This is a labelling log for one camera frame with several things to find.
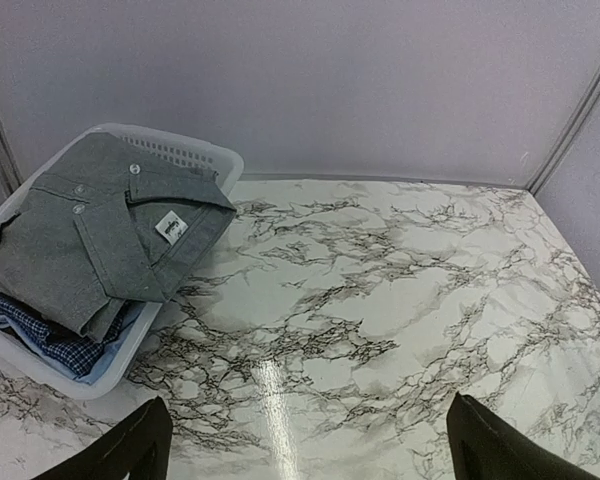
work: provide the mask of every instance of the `white marble countertop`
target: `white marble countertop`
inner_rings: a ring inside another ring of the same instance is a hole
[[[113,392],[72,401],[0,360],[0,479],[159,394],[172,479],[452,479],[471,394],[600,476],[600,296],[533,198],[243,182],[239,217]]]

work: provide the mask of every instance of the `white plastic basket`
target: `white plastic basket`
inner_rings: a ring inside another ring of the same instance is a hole
[[[26,197],[29,188],[31,188],[31,185],[40,174],[57,162],[74,143],[89,133],[94,132],[111,133],[174,165],[183,167],[201,166],[215,170],[218,173],[216,182],[225,195],[229,195],[244,169],[244,161],[240,155],[209,142],[145,127],[105,123],[93,127],[75,138],[40,167],[38,171],[0,206],[0,222],[3,219],[9,218],[18,209]],[[111,365],[92,385],[70,380],[47,365],[17,339],[1,331],[0,357],[37,383],[49,385],[68,397],[77,400],[98,398],[118,384],[130,366],[140,343],[147,334],[161,307],[162,304],[159,303],[147,303],[145,305],[140,316],[131,327],[129,335],[111,362]]]

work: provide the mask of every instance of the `white label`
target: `white label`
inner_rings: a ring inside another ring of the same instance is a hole
[[[156,225],[156,230],[160,235],[167,239],[171,245],[175,245],[180,237],[187,231],[189,225],[182,220],[176,212],[171,210]]]

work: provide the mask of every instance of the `light blue cloth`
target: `light blue cloth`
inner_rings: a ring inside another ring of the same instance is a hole
[[[129,336],[129,332],[131,331],[131,327],[133,327],[134,322],[140,316],[142,309],[145,304],[142,302],[134,302],[129,305],[129,308],[122,320],[122,327],[120,330],[120,334],[118,335],[117,340],[109,342],[104,347],[104,352],[102,356],[98,359],[98,361],[93,365],[91,371],[83,376],[79,377],[71,370],[69,370],[62,363],[54,360],[53,358],[48,357],[44,353],[35,342],[28,340],[28,335],[25,331],[23,331],[17,323],[10,322],[9,319],[0,315],[0,329],[6,329],[11,327],[16,334],[22,339],[23,343],[36,355],[42,358],[49,366],[51,366],[54,370],[60,372],[67,378],[74,380],[79,383],[85,383],[87,385],[93,385],[109,368],[111,362],[115,358],[116,354],[120,350],[120,347],[124,343],[125,339]]]

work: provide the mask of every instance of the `gray shirt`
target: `gray shirt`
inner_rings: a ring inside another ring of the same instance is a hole
[[[88,135],[0,225],[0,291],[101,341],[126,300],[169,300],[227,228],[214,179]]]

